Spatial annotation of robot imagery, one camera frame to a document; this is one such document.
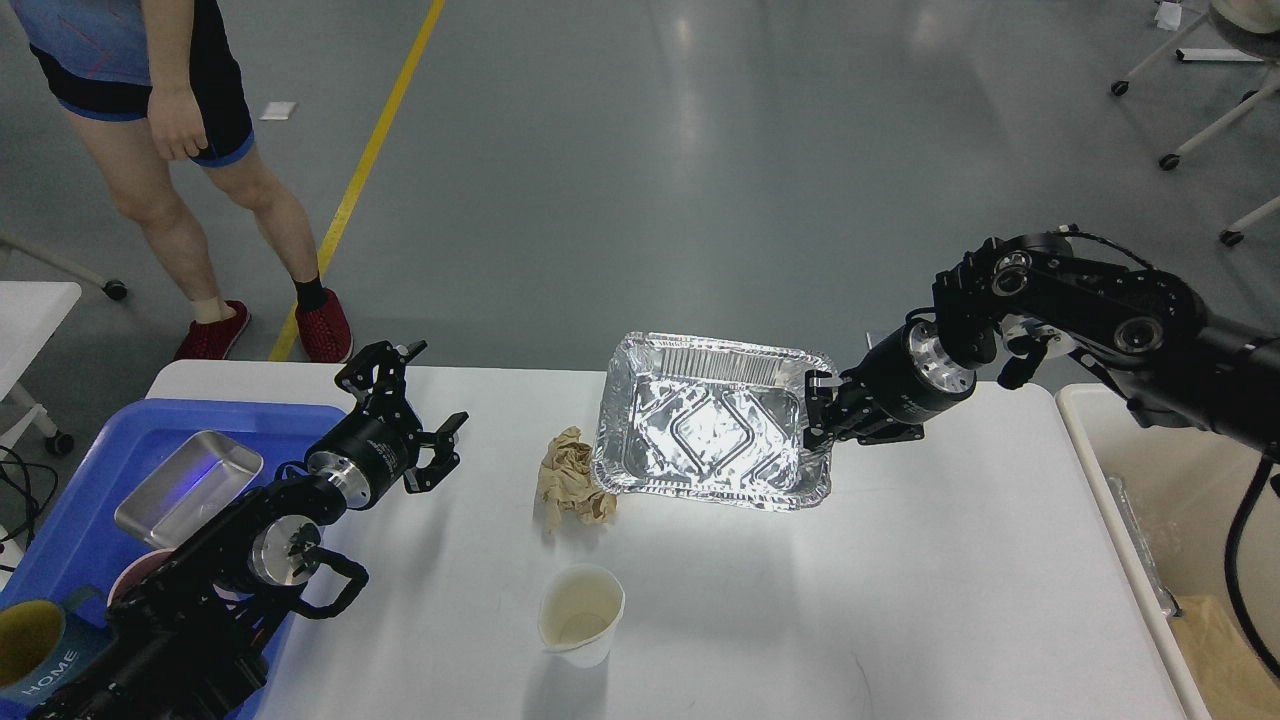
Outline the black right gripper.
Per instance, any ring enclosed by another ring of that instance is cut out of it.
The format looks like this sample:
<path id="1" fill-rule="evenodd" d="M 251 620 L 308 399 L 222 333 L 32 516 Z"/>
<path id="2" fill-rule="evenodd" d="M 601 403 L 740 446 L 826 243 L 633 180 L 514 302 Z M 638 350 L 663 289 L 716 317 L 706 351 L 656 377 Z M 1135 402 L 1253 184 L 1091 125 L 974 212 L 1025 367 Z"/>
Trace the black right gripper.
<path id="1" fill-rule="evenodd" d="M 977 373 L 950 357 L 933 322 L 909 322 L 844 374 L 809 370 L 804 378 L 806 451 L 856 439 L 882 445 L 920 439 L 923 425 L 970 398 Z M 852 398 L 844 388 L 851 386 Z"/>

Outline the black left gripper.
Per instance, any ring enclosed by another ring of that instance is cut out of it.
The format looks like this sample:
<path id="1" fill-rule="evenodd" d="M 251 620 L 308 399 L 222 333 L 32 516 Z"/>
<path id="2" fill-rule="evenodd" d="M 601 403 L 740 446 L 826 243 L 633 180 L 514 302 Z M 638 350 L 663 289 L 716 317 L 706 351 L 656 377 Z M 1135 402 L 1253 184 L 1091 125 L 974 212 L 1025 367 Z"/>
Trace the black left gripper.
<path id="1" fill-rule="evenodd" d="M 376 505 L 403 478 L 410 495 L 434 491 L 461 462 L 457 434 L 468 413 L 449 415 L 435 430 L 422 430 L 407 398 L 408 364 L 428 348 L 378 341 L 364 346 L 334 375 L 338 389 L 355 398 L 355 413 L 333 427 L 305 455 L 308 474 L 328 480 L 349 510 Z M 421 448 L 430 461 L 415 466 Z"/>

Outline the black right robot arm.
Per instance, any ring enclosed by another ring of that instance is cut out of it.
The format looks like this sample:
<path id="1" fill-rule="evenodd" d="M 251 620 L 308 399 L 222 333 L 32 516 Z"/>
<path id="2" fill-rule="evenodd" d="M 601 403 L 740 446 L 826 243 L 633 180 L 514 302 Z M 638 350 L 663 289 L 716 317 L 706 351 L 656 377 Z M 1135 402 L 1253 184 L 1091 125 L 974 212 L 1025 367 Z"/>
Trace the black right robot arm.
<path id="1" fill-rule="evenodd" d="M 989 237 L 932 283 L 932 302 L 837 375 L 804 380 L 803 447 L 920 439 L 924 424 L 972 397 L 998 347 L 997 382 L 1027 384 L 1059 354 L 1123 400 L 1139 427 L 1196 428 L 1254 450 L 1258 466 L 1228 528 L 1222 573 L 1245 643 L 1271 675 L 1277 656 L 1242 591 L 1239 550 L 1267 489 L 1277 488 L 1277 336 L 1212 314 L 1181 278 L 1130 254 L 1126 265 L 1078 258 L 1087 233 L 1061 225 Z"/>

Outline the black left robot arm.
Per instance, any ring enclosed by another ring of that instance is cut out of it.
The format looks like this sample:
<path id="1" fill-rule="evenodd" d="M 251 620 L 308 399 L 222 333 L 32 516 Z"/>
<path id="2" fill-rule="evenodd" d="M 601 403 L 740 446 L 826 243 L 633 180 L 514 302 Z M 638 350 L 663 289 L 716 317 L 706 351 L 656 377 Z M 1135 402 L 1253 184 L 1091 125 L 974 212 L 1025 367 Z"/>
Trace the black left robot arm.
<path id="1" fill-rule="evenodd" d="M 361 348 L 334 379 L 353 409 L 111 602 L 109 646 L 29 717 L 224 719 L 262 689 L 282 624 L 335 618 L 369 583 L 365 566 L 323 546 L 323 529 L 397 482 L 425 493 L 460 465 L 467 414 L 426 430 L 406 395 L 408 364 L 426 346 Z"/>

